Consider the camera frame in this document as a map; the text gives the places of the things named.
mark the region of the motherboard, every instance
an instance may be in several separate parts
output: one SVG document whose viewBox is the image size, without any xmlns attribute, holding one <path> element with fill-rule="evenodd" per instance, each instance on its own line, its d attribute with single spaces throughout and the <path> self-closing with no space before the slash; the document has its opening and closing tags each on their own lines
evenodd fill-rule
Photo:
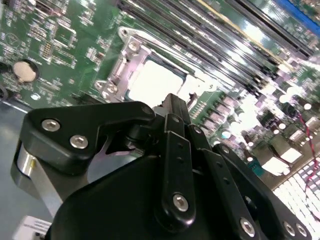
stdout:
<svg viewBox="0 0 320 240">
<path fill-rule="evenodd" d="M 0 96 L 155 107 L 173 93 L 212 146 L 286 175 L 320 127 L 319 48 L 272 0 L 2 0 Z"/>
</svg>

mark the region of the cpu socket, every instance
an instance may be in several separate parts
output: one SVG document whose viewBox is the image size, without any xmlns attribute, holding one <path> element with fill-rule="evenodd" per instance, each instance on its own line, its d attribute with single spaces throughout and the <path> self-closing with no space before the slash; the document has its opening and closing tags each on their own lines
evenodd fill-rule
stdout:
<svg viewBox="0 0 320 240">
<path fill-rule="evenodd" d="M 140 101 L 151 108 L 160 105 L 170 93 L 188 101 L 201 81 L 173 55 L 164 55 L 158 48 L 147 45 L 149 36 L 141 36 L 142 33 L 132 28 L 119 28 L 124 46 L 107 80 L 95 82 L 96 89 L 107 102 Z M 160 41 L 156 44 L 170 48 Z"/>
</svg>

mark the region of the blue component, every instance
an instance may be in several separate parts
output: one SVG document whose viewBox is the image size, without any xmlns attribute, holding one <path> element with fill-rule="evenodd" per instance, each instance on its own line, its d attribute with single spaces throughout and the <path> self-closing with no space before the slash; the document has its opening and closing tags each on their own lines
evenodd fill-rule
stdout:
<svg viewBox="0 0 320 240">
<path fill-rule="evenodd" d="M 307 15 L 301 12 L 295 5 L 293 5 L 289 0 L 274 0 L 281 8 L 292 15 L 296 20 L 298 20 L 302 25 L 304 25 L 308 30 L 314 33 L 318 38 L 320 38 L 320 27 L 314 21 L 312 21 Z"/>
<path fill-rule="evenodd" d="M 248 167 L 257 175 L 258 177 L 261 177 L 265 170 L 261 167 L 259 161 L 256 157 L 253 157 L 253 161 L 249 162 Z"/>
</svg>

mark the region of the red wire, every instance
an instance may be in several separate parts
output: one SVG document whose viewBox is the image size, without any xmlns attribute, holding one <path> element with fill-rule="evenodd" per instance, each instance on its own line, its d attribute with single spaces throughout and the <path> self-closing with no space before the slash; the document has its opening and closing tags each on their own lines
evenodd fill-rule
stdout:
<svg viewBox="0 0 320 240">
<path fill-rule="evenodd" d="M 307 189 L 310 188 L 309 187 L 309 182 L 311 181 L 311 179 L 313 178 L 313 176 L 316 175 L 317 173 L 317 170 L 319 168 L 318 166 L 318 161 L 316 159 L 316 152 L 315 152 L 315 146 L 313 145 L 312 143 L 312 140 L 310 138 L 310 129 L 309 127 L 307 126 L 306 122 L 304 121 L 303 117 L 301 114 L 299 114 L 299 119 L 300 119 L 300 122 L 304 125 L 305 127 L 305 134 L 307 135 L 307 137 L 309 138 L 309 145 L 310 145 L 310 148 L 311 148 L 311 152 L 312 152 L 312 157 L 313 157 L 313 170 L 312 170 L 312 173 L 307 177 L 306 181 L 305 181 L 305 189 L 304 189 L 304 194 L 305 194 L 305 202 L 307 204 L 307 207 L 309 207 L 309 204 L 307 202 Z M 309 209 L 309 211 L 311 212 L 311 215 L 313 216 L 313 218 L 317 221 L 320 222 L 320 219 L 314 215 L 314 213 Z"/>
</svg>

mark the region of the label sticker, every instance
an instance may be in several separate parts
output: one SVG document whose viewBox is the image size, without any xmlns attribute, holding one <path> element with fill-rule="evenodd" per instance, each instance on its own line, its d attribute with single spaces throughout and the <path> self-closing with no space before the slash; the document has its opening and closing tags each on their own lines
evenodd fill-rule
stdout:
<svg viewBox="0 0 320 240">
<path fill-rule="evenodd" d="M 25 216 L 13 234 L 12 240 L 43 240 L 51 226 L 51 222 Z"/>
</svg>

